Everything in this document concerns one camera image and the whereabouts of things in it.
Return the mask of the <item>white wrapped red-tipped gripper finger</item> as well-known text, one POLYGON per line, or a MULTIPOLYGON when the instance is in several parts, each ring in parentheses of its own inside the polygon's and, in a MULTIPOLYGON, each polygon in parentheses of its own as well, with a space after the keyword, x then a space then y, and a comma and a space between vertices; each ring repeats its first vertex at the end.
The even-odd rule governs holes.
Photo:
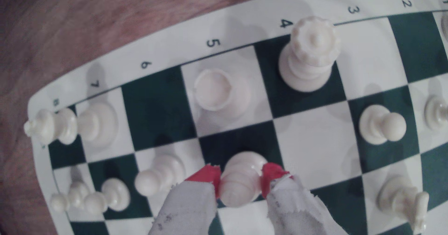
POLYGON ((149 234, 207 235, 216 216, 220 177, 220 166, 207 164, 173 186, 149 234))
POLYGON ((298 175, 268 162, 262 167, 262 196, 276 235, 346 235, 323 201, 298 175))

